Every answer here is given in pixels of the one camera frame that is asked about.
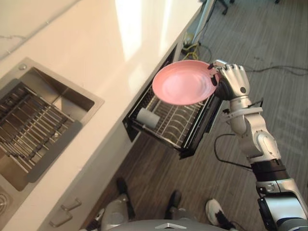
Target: pink plate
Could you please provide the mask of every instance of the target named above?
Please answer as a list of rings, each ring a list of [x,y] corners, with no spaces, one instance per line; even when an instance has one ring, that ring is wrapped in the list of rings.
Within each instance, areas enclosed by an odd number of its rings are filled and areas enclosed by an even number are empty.
[[[208,66],[196,60],[165,66],[154,77],[153,91],[159,99],[169,104],[189,105],[203,101],[216,89],[211,81],[216,71],[208,70]]]

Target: drawer handle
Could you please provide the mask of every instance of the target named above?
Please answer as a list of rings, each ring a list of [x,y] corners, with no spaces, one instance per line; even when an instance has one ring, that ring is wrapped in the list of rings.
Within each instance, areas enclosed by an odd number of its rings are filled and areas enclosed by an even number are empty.
[[[70,221],[72,218],[73,218],[73,215],[69,212],[71,210],[73,210],[74,208],[77,208],[79,206],[82,205],[82,202],[76,198],[75,201],[77,202],[75,205],[72,205],[70,207],[66,207],[64,205],[61,205],[61,209],[65,211],[66,215],[67,215],[67,218],[64,219],[63,221],[60,221],[59,223],[53,223],[52,221],[49,222],[49,224],[54,227],[54,228],[58,228],[60,227],[61,225],[67,223],[68,221]]]

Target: stainless steel sink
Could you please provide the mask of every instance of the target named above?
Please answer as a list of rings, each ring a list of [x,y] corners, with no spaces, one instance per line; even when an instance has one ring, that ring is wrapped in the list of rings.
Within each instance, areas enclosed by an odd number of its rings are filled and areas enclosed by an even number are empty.
[[[28,58],[0,79],[0,229],[102,104]]]

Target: pull-out dish drawer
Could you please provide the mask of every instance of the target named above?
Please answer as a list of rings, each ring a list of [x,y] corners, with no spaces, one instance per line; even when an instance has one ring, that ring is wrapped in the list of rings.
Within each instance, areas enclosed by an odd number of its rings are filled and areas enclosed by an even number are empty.
[[[221,103],[222,100],[212,95],[192,105],[171,105],[159,100],[150,84],[123,123],[131,140],[143,131],[178,150],[180,158],[186,158],[194,155],[203,134],[210,131]],[[142,108],[159,116],[154,128],[137,120]]]

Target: sink drain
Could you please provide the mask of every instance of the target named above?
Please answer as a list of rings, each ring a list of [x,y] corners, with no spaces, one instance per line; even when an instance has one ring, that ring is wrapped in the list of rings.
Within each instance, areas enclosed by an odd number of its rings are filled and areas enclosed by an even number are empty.
[[[5,211],[7,205],[7,199],[3,194],[0,194],[0,214]]]

